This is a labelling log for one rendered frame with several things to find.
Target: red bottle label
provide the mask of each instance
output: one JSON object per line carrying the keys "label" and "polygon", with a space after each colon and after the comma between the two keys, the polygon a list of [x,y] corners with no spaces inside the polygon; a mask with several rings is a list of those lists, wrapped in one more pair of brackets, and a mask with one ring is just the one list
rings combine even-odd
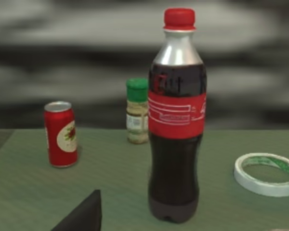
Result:
{"label": "red bottle label", "polygon": [[169,139],[188,139],[204,130],[206,94],[168,97],[149,91],[149,131]]}

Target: tape roll inner core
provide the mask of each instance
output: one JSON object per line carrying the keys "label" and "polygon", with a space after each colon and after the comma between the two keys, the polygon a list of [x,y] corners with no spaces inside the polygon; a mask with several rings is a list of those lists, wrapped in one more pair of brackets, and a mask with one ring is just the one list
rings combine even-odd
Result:
{"label": "tape roll inner core", "polygon": [[263,182],[283,183],[289,181],[289,164],[273,157],[250,157],[242,162],[242,168],[248,175]]}

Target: red bottle cap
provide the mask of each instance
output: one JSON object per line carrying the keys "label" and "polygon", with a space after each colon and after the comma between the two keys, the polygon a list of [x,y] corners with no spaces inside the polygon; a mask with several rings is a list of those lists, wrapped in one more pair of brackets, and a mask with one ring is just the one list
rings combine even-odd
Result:
{"label": "red bottle cap", "polygon": [[164,13],[164,29],[195,30],[195,11],[189,8],[169,8]]}

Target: black pointed object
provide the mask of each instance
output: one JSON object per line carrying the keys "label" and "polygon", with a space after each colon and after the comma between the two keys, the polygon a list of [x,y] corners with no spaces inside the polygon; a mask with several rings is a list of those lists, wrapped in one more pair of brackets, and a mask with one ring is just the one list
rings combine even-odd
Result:
{"label": "black pointed object", "polygon": [[52,231],[100,231],[102,225],[101,191],[95,190]]}

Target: cola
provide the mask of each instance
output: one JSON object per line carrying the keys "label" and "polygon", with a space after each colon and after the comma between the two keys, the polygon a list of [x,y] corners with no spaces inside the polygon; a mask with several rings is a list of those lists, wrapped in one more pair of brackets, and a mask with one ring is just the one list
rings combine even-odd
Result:
{"label": "cola", "polygon": [[155,217],[182,223],[198,205],[197,157],[205,124],[207,74],[192,43],[195,12],[170,8],[164,22],[166,41],[149,71],[148,197]]}

